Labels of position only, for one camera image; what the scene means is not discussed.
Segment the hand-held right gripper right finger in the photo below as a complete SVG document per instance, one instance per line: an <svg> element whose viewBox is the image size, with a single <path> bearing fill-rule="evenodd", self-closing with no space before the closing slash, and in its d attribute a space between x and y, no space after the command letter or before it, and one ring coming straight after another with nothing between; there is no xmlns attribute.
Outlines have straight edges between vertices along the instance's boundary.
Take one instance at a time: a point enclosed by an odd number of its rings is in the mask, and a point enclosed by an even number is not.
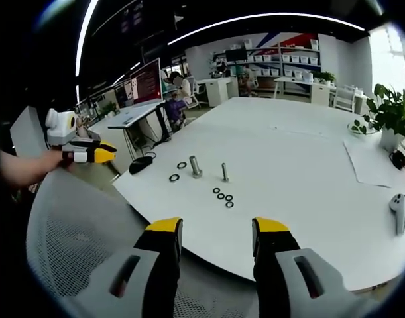
<svg viewBox="0 0 405 318"><path fill-rule="evenodd" d="M378 303L349 291L343 276L279 221L255 217L253 276L260 317L366 317Z"/></svg>

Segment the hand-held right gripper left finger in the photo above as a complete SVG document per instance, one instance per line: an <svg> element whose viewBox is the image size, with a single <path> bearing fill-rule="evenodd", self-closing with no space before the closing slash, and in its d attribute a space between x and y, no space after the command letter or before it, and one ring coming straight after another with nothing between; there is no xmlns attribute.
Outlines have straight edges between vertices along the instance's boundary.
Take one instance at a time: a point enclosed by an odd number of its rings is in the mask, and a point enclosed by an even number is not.
<svg viewBox="0 0 405 318"><path fill-rule="evenodd" d="M134 247L122 248L90 275L62 307L70 317L172 317L180 277L183 220L148 225Z"/></svg>

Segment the person's left hand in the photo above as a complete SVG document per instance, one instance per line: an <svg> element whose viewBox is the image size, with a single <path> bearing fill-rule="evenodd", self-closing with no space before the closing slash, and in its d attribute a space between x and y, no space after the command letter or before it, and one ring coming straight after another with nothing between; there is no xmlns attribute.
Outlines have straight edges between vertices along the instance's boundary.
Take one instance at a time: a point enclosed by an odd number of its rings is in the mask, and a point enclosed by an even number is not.
<svg viewBox="0 0 405 318"><path fill-rule="evenodd" d="M54 171L57 168L63 168L67 171L71 170L74 162L74 154L72 152L63 152L61 150L48 150L42 156L42 165L47 173Z"/></svg>

